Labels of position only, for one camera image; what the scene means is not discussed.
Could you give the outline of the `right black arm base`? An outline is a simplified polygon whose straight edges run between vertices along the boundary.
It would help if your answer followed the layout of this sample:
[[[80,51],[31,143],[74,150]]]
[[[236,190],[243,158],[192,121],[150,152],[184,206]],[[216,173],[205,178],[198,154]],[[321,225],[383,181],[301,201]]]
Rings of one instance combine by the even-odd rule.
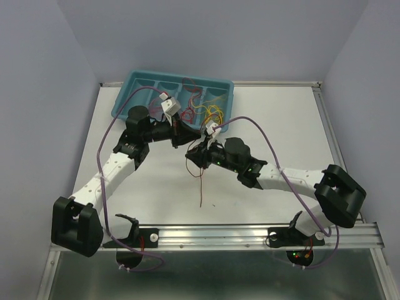
[[[314,259],[314,247],[324,246],[323,237],[312,235],[307,237],[298,233],[295,229],[288,227],[270,227],[267,230],[267,236],[264,240],[267,247],[277,248],[295,248],[287,250],[286,256],[289,262],[295,266],[306,269],[311,266]]]

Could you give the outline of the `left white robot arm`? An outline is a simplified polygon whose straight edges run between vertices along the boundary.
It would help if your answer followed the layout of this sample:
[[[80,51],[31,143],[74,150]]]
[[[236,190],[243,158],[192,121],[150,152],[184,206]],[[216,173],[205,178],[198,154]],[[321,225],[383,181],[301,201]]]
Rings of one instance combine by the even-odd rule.
[[[201,137],[178,113],[155,121],[144,106],[128,112],[126,128],[97,173],[70,197],[59,197],[52,209],[51,241],[86,257],[93,256],[105,241],[114,239],[108,221],[107,201],[123,181],[137,171],[153,142],[169,140],[174,148]]]

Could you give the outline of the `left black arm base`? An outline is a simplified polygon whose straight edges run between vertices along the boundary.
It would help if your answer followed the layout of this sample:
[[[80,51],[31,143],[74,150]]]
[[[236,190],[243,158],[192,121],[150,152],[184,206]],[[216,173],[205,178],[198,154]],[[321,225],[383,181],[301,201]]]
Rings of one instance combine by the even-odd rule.
[[[156,227],[141,229],[139,221],[127,215],[116,214],[116,217],[129,221],[129,231],[119,238],[109,237],[110,240],[104,240],[102,247],[118,249],[116,252],[118,268],[128,273],[139,273],[153,271],[163,266],[163,258],[146,251],[158,248],[159,229]]]

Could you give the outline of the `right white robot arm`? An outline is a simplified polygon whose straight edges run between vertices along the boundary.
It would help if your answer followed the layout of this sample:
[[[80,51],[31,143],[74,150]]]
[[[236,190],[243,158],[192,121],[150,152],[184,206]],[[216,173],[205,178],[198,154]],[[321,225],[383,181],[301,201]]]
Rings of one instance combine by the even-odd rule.
[[[256,159],[242,139],[231,137],[224,144],[204,140],[186,153],[197,167],[207,169],[214,164],[237,174],[237,180],[248,188],[292,192],[317,201],[292,220],[287,229],[289,240],[301,244],[318,231],[336,225],[353,228],[366,191],[342,167],[330,164],[323,170],[278,168]]]

